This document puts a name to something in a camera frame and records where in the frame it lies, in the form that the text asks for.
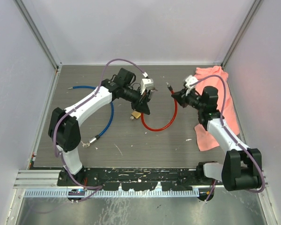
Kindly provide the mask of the red cable lock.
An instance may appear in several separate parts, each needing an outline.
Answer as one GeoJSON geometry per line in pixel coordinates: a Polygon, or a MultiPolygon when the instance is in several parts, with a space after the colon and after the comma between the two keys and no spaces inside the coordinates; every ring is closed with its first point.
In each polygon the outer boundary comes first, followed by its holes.
{"type": "Polygon", "coordinates": [[[161,131],[164,131],[167,128],[169,128],[173,124],[173,122],[175,121],[175,118],[177,116],[177,110],[178,110],[177,101],[175,99],[173,99],[173,101],[174,101],[174,113],[172,115],[171,120],[165,126],[163,126],[161,128],[152,128],[152,127],[148,126],[145,122],[144,114],[142,113],[140,115],[140,119],[141,119],[141,122],[142,122],[142,125],[144,126],[144,128],[151,131],[151,132],[161,132],[161,131]]]}

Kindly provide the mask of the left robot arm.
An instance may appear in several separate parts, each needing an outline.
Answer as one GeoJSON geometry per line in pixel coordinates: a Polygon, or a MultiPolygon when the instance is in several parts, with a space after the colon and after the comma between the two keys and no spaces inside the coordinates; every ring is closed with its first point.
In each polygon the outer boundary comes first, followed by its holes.
{"type": "Polygon", "coordinates": [[[149,115],[148,106],[155,90],[154,81],[146,73],[140,87],[133,89],[135,74],[121,68],[112,79],[105,79],[93,92],[79,102],[65,109],[55,108],[51,115],[48,136],[56,145],[57,153],[62,155],[67,169],[68,181],[74,186],[84,182],[83,165],[78,153],[81,142],[80,127],[83,122],[101,107],[115,99],[122,98],[131,103],[131,108],[149,115]]]}

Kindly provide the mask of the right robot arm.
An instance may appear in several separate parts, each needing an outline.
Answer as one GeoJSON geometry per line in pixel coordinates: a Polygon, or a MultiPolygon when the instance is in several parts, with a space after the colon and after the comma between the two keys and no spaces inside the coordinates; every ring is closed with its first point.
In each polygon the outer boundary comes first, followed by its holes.
{"type": "Polygon", "coordinates": [[[186,88],[171,95],[183,108],[188,105],[198,111],[198,120],[225,152],[223,164],[214,161],[200,162],[196,179],[205,185],[212,179],[220,181],[226,190],[249,190],[262,192],[265,181],[262,174],[262,155],[251,149],[232,132],[224,116],[217,108],[218,90],[207,86],[201,94],[186,88]]]}

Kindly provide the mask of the blue lock keys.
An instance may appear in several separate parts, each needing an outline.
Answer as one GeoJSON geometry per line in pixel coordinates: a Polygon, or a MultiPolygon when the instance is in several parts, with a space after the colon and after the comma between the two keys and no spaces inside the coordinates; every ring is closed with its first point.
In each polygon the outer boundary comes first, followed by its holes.
{"type": "Polygon", "coordinates": [[[87,142],[87,143],[84,143],[83,141],[81,141],[81,144],[84,148],[88,148],[90,146],[90,143],[87,142]]]}

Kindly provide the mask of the brass padlock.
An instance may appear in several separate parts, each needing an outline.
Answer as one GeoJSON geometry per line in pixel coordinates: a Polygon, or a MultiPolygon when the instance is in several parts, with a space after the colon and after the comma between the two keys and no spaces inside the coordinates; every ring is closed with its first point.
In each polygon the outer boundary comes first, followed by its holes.
{"type": "Polygon", "coordinates": [[[131,113],[130,119],[134,120],[134,119],[138,119],[139,117],[141,117],[141,113],[140,113],[140,112],[137,112],[137,111],[133,111],[133,112],[131,113]]]}

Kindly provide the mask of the pink cloth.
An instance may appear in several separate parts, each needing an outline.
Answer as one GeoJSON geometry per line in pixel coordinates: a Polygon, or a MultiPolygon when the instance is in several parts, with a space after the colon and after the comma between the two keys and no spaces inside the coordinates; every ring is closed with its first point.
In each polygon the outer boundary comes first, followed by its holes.
{"type": "MultiPolygon", "coordinates": [[[[227,72],[223,71],[222,67],[213,66],[208,68],[196,68],[194,76],[198,80],[201,80],[209,75],[219,75],[224,80],[224,83],[222,83],[221,79],[217,77],[211,77],[197,84],[195,89],[200,94],[206,86],[213,86],[218,89],[217,109],[221,110],[224,106],[223,116],[228,126],[234,134],[239,135],[240,131],[234,109],[234,103],[227,84],[229,75],[227,72]]],[[[200,151],[211,150],[212,148],[219,146],[218,142],[203,128],[201,124],[196,125],[194,130],[196,132],[197,145],[200,151]]]]}

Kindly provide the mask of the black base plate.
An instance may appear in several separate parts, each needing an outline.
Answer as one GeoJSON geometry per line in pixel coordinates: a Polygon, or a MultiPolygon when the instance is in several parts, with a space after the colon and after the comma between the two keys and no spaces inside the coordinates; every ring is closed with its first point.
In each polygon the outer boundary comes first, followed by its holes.
{"type": "Polygon", "coordinates": [[[152,191],[161,185],[162,191],[192,190],[195,186],[210,187],[212,179],[202,178],[189,168],[83,168],[74,176],[85,186],[101,186],[104,191],[152,191]]]}

